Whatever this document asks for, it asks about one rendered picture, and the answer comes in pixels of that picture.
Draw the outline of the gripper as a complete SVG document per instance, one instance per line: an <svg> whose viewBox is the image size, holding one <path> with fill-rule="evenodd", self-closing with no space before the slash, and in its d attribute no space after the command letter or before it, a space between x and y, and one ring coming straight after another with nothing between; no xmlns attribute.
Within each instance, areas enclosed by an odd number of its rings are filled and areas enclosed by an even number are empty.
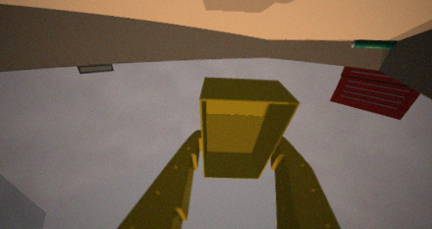
<svg viewBox="0 0 432 229"><path fill-rule="evenodd" d="M183 143L117 229L182 229L188 220L201 130ZM271 156L277 229L341 229L311 166L284 137Z"/></svg>

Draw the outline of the yellow box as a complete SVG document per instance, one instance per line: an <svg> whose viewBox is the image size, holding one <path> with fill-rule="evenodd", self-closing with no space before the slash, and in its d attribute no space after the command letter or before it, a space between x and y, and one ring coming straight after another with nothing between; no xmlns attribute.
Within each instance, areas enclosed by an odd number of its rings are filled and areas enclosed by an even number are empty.
<svg viewBox="0 0 432 229"><path fill-rule="evenodd" d="M279 81L204 78L203 177L259 179L298 106Z"/></svg>

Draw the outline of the green battery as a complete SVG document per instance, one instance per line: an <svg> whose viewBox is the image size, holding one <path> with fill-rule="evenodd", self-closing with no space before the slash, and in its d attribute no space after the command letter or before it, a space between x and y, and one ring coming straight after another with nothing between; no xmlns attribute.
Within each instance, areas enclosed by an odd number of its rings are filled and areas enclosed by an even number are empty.
<svg viewBox="0 0 432 229"><path fill-rule="evenodd" d="M354 40L351 47L394 49L397 43L393 40Z"/></svg>

